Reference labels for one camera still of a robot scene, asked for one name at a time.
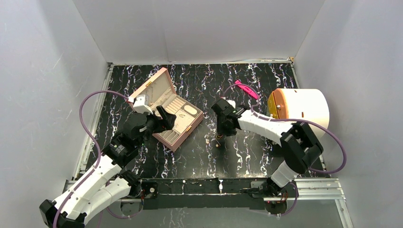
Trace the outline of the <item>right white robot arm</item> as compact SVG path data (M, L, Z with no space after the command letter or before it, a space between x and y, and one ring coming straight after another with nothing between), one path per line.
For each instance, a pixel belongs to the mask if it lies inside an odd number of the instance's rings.
M233 101L220 98L212 105L217 115L217 133L234 136L237 130L257 133L274 141L281 147L284 161L265 182L242 193L261 196L281 196L298 175L308 171L323 152L323 146L311 129L301 121L284 122L258 115L244 105L235 106Z

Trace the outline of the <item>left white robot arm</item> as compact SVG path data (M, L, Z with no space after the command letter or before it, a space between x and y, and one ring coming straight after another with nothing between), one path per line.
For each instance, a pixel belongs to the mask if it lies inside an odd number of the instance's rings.
M132 171L121 172L150 136L173 129L176 115L162 106L150 113L133 113L101 151L98 160L73 186L39 206L49 228L83 228L91 218L123 197L141 196L142 180Z

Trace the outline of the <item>pink jewelry box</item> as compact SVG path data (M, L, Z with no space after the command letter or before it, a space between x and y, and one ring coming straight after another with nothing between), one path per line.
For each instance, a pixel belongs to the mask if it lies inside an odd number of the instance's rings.
M171 151L176 151L201 123L203 119L202 110L176 93L168 69L164 67L147 79L128 97L131 108L133 108L133 99L143 94L148 95L149 106L158 117L160 117L160 114L156 107L159 105L167 112L177 116L172 130L153 134L158 141Z

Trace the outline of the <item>pink plastic clip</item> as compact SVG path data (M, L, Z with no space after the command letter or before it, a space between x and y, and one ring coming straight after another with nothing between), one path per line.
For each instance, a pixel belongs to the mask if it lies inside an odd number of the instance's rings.
M245 93L247 93L249 96L253 97L254 99L258 100L259 96L257 95L256 92L254 92L252 89L250 89L248 86L246 85L242 85L242 82L239 80L235 81L235 84L241 88Z

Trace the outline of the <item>white cylinder with orange lid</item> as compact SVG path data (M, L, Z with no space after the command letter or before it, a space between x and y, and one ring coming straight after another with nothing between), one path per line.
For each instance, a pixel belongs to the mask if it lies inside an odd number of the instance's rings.
M267 115L275 119L303 119L328 128L329 108L318 89L277 88L268 98Z

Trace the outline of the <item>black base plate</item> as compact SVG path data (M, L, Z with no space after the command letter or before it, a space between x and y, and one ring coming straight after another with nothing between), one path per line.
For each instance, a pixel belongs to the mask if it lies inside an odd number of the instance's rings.
M144 179L145 209L249 208L265 209L262 197L243 192L251 188L251 178Z

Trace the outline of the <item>aluminium frame rail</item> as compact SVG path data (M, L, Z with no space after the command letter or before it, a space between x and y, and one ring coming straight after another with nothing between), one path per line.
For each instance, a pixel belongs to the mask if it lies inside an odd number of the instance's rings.
M285 187L266 187L265 178L144 179L137 197L120 195L112 202L137 203L139 209L249 208L284 216L298 200L333 200L345 228L353 227L337 178L297 178Z

